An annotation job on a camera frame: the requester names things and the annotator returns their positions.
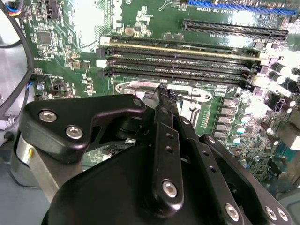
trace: bolt hole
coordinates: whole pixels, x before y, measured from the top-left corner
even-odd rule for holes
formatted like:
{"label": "bolt hole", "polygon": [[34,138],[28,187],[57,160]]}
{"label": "bolt hole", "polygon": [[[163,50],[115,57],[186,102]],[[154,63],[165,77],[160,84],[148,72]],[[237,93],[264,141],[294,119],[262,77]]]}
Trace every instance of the bolt hole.
{"label": "bolt hole", "polygon": [[165,149],[166,149],[168,152],[170,152],[170,153],[173,152],[173,149],[172,149],[170,146],[167,146]]}
{"label": "bolt hole", "polygon": [[169,134],[169,133],[167,133],[166,136],[167,136],[168,138],[170,138],[170,139],[173,138],[173,135],[172,135],[172,134]]}
{"label": "bolt hole", "polygon": [[209,156],[209,154],[206,151],[202,151],[204,155]]}
{"label": "bolt hole", "polygon": [[210,165],[210,170],[213,171],[214,173],[216,172],[216,169]]}

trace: silver screw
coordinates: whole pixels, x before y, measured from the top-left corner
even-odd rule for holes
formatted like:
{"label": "silver screw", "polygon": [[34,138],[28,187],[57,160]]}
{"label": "silver screw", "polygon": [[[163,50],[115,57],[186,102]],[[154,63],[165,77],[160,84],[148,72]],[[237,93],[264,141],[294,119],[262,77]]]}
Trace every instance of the silver screw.
{"label": "silver screw", "polygon": [[286,216],[286,214],[280,209],[280,208],[276,208],[277,212],[279,213],[280,217],[284,220],[284,221],[288,221],[288,218]]}
{"label": "silver screw", "polygon": [[177,189],[175,185],[170,181],[163,182],[163,190],[170,198],[175,198],[177,195]]}
{"label": "silver screw", "polygon": [[55,115],[55,113],[47,110],[41,111],[39,113],[39,118],[47,123],[52,123],[57,120],[57,116]]}
{"label": "silver screw", "polygon": [[182,118],[182,121],[185,123],[185,124],[189,124],[189,121],[186,119],[186,118]]}
{"label": "silver screw", "polygon": [[259,158],[259,156],[254,156],[254,157],[253,157],[253,160],[254,160],[255,162],[259,162],[259,160],[261,160],[261,159]]}
{"label": "silver screw", "polygon": [[133,103],[136,104],[137,106],[142,106],[141,102],[138,99],[133,99]]}
{"label": "silver screw", "polygon": [[230,216],[231,219],[233,219],[233,221],[238,221],[239,220],[239,214],[237,212],[237,210],[229,203],[225,204],[225,210],[227,212],[227,214]]}
{"label": "silver screw", "polygon": [[66,129],[66,134],[72,139],[80,139],[83,136],[83,131],[79,127],[70,126]]}
{"label": "silver screw", "polygon": [[43,91],[44,89],[45,89],[45,87],[44,87],[43,84],[41,84],[41,83],[38,83],[38,84],[37,84],[37,90]]}
{"label": "silver screw", "polygon": [[269,217],[270,217],[272,220],[276,221],[276,220],[277,220],[277,217],[276,217],[275,213],[274,213],[268,206],[266,206],[265,209],[266,209],[267,214],[269,215]]}
{"label": "silver screw", "polygon": [[213,139],[211,136],[208,136],[208,140],[209,140],[211,143],[215,143],[215,139]]}
{"label": "silver screw", "polygon": [[169,113],[168,110],[166,108],[164,108],[164,107],[161,107],[161,111],[163,111],[165,114]]}

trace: black expansion slot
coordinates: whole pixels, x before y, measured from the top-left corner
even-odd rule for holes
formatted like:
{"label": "black expansion slot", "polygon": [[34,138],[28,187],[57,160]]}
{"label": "black expansion slot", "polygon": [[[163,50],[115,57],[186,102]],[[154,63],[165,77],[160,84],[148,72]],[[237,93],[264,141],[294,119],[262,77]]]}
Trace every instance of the black expansion slot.
{"label": "black expansion slot", "polygon": [[232,48],[227,46],[216,46],[201,43],[170,41],[152,38],[138,38],[128,36],[110,36],[112,43],[123,43],[131,45],[143,45],[153,47],[165,47],[173,49],[189,49],[208,53],[235,54],[240,56],[258,57],[259,51],[248,48]]}
{"label": "black expansion slot", "polygon": [[245,27],[230,24],[204,21],[184,20],[183,29],[189,32],[200,32],[217,35],[243,36],[254,39],[285,41],[287,30],[276,30],[258,27]]}
{"label": "black expansion slot", "polygon": [[193,55],[189,53],[174,53],[174,52],[162,52],[158,50],[150,49],[135,49],[135,48],[124,48],[124,47],[109,47],[102,46],[96,50],[99,57],[110,57],[114,54],[124,55],[135,54],[144,55],[149,57],[168,57],[172,59],[182,59],[182,60],[202,60],[210,63],[225,63],[225,64],[235,64],[237,66],[243,66],[248,69],[256,68],[260,65],[259,60],[245,60],[245,59],[230,59],[222,57],[204,56],[204,55]]}
{"label": "black expansion slot", "polygon": [[109,68],[104,71],[98,71],[98,76],[100,77],[111,77],[116,75],[123,75],[123,76],[136,76],[138,78],[164,78],[167,79],[169,82],[174,80],[176,81],[195,81],[195,82],[202,82],[202,83],[214,83],[214,84],[221,84],[227,85],[229,87],[241,87],[244,90],[248,90],[251,88],[251,85],[246,80],[220,80],[216,78],[210,77],[201,77],[196,75],[180,75],[174,73],[160,73],[160,72],[150,72],[150,71],[140,71],[140,70],[131,70],[126,68]]}
{"label": "black expansion slot", "polygon": [[173,63],[159,63],[152,61],[138,61],[133,59],[113,59],[112,61],[108,61],[108,66],[128,66],[128,67],[141,67],[141,68],[155,68],[161,69],[163,71],[167,70],[178,70],[183,73],[218,73],[220,76],[226,77],[230,76],[232,79],[236,79],[235,77],[243,77],[248,78],[251,75],[249,70],[234,70],[234,69],[226,69],[226,68],[213,68],[213,67],[200,67],[200,66],[191,66],[191,65],[181,65],[181,64],[173,64]]}

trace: motherboard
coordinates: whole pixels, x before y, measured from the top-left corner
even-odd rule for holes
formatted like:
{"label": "motherboard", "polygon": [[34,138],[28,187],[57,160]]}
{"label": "motherboard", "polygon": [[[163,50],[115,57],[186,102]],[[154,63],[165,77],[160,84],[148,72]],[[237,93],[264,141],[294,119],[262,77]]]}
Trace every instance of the motherboard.
{"label": "motherboard", "polygon": [[[300,176],[300,1],[26,0],[35,100],[176,93],[260,182]],[[93,166],[134,140],[87,153]]]}

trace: wire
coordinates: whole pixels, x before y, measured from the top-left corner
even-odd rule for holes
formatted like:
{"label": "wire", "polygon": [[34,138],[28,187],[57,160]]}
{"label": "wire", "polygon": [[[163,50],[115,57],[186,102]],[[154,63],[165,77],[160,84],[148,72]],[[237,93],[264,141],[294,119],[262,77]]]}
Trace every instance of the wire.
{"label": "wire", "polygon": [[26,186],[21,184],[13,175],[13,173],[11,172],[10,168],[8,167],[8,165],[4,162],[4,160],[0,157],[0,164],[3,164],[4,169],[6,170],[6,172],[8,173],[8,175],[10,176],[10,178],[14,181],[14,183],[24,189],[37,189],[36,186]]}
{"label": "wire", "polygon": [[11,24],[13,25],[17,35],[20,38],[21,43],[23,44],[23,48],[25,51],[25,55],[27,58],[27,71],[24,75],[24,77],[21,79],[20,83],[16,86],[16,88],[13,90],[13,92],[10,94],[10,96],[5,100],[5,102],[0,106],[0,116],[3,116],[7,110],[11,107],[11,105],[15,102],[15,100],[18,98],[20,93],[22,92],[24,86],[28,83],[34,69],[34,60],[33,55],[31,52],[31,49],[26,41],[26,38],[23,35],[23,32],[16,22],[16,20],[6,13],[6,7],[2,1],[0,1],[0,9],[4,12],[4,14],[7,16]]}
{"label": "wire", "polygon": [[6,6],[6,9],[8,10],[9,16],[17,16],[17,15],[21,14],[21,12],[22,12],[22,9],[24,6],[24,0],[21,0],[17,9],[11,8],[8,4],[5,4],[5,6]]}
{"label": "wire", "polygon": [[21,44],[22,44],[22,42],[20,40],[18,40],[17,42],[15,42],[11,45],[0,45],[0,48],[15,48]]}
{"label": "wire", "polygon": [[27,102],[28,102],[28,97],[29,97],[29,87],[33,85],[33,82],[29,83],[27,86],[26,86],[26,90],[25,90],[25,94],[24,94],[24,100],[23,100],[23,103],[22,103],[22,106],[21,106],[21,109],[20,109],[20,113],[17,117],[15,117],[15,121],[12,125],[10,125],[9,127],[5,128],[4,129],[4,132],[8,132],[8,131],[11,131],[13,130],[14,128],[16,128],[19,123],[20,123],[20,119],[21,119],[21,116],[22,116],[22,113],[23,113],[23,109],[24,107],[26,106]]}

